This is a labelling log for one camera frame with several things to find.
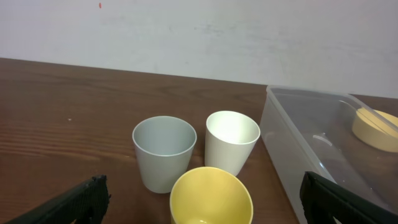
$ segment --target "wooden table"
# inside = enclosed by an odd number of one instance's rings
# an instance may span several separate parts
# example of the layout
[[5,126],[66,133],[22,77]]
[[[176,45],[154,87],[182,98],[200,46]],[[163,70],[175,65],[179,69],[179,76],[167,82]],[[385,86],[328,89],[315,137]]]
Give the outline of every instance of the wooden table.
[[[358,96],[397,114],[396,100]],[[96,174],[112,194],[103,223],[170,223],[169,194],[147,190],[131,133],[143,119],[189,122],[198,141],[188,169],[203,166],[205,121],[232,110],[260,122],[266,86],[0,59],[0,223]],[[297,223],[259,140],[238,178],[253,223]]]

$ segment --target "brown wooden surface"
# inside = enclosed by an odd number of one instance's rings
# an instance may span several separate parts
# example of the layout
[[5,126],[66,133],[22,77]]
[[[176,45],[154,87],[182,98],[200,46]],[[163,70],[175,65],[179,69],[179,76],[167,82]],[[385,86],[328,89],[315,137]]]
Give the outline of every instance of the brown wooden surface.
[[[169,194],[142,184],[131,133],[176,116],[198,134],[189,169],[203,166],[205,121],[232,110],[260,122],[266,87],[234,82],[0,59],[0,223],[96,174],[108,176],[103,223],[170,223]],[[253,223],[296,223],[260,140],[238,178]]]

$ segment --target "clear plastic container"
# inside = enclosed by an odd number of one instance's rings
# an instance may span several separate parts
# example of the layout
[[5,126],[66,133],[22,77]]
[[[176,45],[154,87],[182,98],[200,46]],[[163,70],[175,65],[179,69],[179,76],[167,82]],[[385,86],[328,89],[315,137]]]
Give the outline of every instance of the clear plastic container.
[[299,197],[305,171],[398,213],[398,153],[376,149],[353,134],[360,108],[398,132],[351,95],[267,87],[261,135],[300,223],[307,222]]

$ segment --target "white wall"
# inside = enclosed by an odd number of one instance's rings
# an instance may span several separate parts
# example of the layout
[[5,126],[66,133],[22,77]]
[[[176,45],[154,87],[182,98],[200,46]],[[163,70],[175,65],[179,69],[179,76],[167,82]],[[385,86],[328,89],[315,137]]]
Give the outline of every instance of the white wall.
[[0,57],[398,98],[398,1],[2,0]]

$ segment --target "cup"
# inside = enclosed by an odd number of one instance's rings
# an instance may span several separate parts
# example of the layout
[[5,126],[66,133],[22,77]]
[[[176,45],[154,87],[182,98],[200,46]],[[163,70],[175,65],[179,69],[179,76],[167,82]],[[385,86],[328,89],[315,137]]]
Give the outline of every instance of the cup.
[[244,114],[233,111],[211,114],[206,121],[205,165],[237,175],[259,137],[259,126]]
[[253,217],[248,190],[235,176],[215,167],[182,175],[170,194],[172,223],[247,224]]
[[169,193],[187,170],[197,134],[184,120],[157,116],[139,123],[132,140],[144,185],[155,193]]

